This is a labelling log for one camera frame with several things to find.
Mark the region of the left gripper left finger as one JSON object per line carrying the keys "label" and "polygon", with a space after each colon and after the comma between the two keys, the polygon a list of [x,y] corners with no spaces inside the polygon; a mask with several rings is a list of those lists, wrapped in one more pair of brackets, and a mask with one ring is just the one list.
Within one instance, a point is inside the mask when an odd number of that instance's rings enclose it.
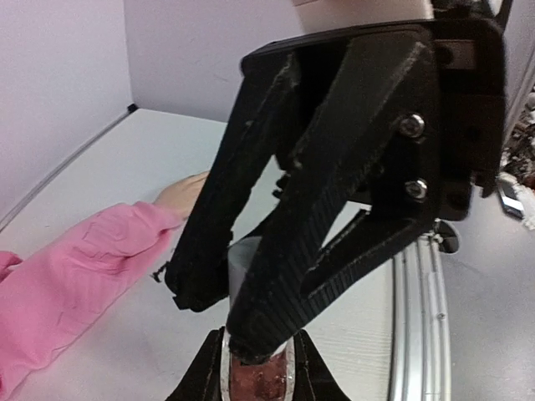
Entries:
{"label": "left gripper left finger", "polygon": [[221,358],[225,329],[211,330],[166,401],[222,401]]}

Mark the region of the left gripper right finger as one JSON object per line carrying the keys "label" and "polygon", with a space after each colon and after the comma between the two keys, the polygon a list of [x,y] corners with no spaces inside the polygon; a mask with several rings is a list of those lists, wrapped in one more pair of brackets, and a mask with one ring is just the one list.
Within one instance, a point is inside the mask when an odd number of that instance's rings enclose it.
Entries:
{"label": "left gripper right finger", "polygon": [[294,337],[295,384],[293,401],[349,401],[303,329]]}

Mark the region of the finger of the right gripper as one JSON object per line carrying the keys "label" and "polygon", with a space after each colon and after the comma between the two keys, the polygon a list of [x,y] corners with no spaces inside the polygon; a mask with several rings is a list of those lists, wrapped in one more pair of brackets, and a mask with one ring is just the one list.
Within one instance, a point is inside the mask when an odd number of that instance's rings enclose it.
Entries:
{"label": "finger of the right gripper", "polygon": [[349,42],[227,319],[263,362],[439,210],[438,79],[423,35]]}
{"label": "finger of the right gripper", "polygon": [[252,61],[217,156],[166,263],[165,283],[181,310],[202,312],[228,294],[227,248],[232,228],[268,161],[287,161],[301,135],[294,53]]}

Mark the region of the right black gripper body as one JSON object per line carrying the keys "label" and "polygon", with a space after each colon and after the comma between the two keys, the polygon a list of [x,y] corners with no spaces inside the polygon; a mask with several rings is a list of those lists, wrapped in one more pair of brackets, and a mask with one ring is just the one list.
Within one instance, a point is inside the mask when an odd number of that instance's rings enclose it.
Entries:
{"label": "right black gripper body", "polygon": [[440,89],[441,174],[439,217],[466,218],[471,188],[489,196],[495,187],[505,114],[505,49],[502,30],[488,19],[446,18],[375,23],[310,33],[272,42],[241,61],[245,78],[259,73],[285,51],[302,68],[301,120],[307,122],[340,65],[349,41],[366,33],[403,28],[426,30],[432,38]]}

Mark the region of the nail polish bottle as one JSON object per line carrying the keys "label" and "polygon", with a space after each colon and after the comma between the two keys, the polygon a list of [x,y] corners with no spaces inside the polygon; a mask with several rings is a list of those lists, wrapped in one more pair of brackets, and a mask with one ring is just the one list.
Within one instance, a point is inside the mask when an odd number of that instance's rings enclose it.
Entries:
{"label": "nail polish bottle", "polygon": [[294,340],[288,340],[265,363],[246,365],[230,352],[223,331],[220,362],[222,400],[292,400],[296,381]]}

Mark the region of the white nail polish cap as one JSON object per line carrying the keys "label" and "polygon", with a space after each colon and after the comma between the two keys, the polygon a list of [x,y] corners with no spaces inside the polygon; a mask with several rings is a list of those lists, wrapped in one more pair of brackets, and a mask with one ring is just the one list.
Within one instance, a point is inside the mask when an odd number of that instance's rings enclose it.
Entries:
{"label": "white nail polish cap", "polygon": [[244,237],[227,252],[228,346],[231,354],[247,365],[266,363],[293,348],[292,338],[273,346],[278,339],[271,325],[276,320],[262,308],[266,274],[262,272],[265,265],[257,254],[261,241],[260,236]]}

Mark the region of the mannequin hand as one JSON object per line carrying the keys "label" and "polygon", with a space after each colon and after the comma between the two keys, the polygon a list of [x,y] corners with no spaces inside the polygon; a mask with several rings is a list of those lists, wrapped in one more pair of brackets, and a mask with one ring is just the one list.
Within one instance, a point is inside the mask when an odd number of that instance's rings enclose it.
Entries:
{"label": "mannequin hand", "polygon": [[208,175],[209,172],[204,171],[167,186],[156,197],[153,204],[172,211],[179,217],[188,217],[196,204]]}

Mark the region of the black smartphone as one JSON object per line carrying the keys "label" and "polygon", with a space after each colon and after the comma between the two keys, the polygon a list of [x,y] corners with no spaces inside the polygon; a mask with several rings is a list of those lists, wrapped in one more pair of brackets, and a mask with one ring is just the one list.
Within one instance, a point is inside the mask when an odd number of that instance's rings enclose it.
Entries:
{"label": "black smartphone", "polygon": [[507,182],[499,182],[497,184],[498,197],[502,205],[502,209],[510,216],[517,219],[523,218],[523,205],[517,198],[513,187]]}

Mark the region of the pink sweatshirt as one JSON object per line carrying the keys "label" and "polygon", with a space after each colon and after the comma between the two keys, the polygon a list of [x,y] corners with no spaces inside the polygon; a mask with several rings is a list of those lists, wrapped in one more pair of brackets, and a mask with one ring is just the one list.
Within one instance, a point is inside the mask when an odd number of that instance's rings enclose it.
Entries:
{"label": "pink sweatshirt", "polygon": [[118,204],[26,259],[1,254],[1,398],[47,367],[168,247],[185,214]]}

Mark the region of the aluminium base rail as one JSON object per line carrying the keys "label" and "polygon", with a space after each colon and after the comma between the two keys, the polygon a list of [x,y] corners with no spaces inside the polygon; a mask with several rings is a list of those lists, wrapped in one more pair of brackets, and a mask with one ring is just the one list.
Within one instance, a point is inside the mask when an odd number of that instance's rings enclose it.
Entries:
{"label": "aluminium base rail", "polygon": [[443,254],[459,250],[456,229],[434,228],[395,255],[390,400],[451,399],[451,335]]}

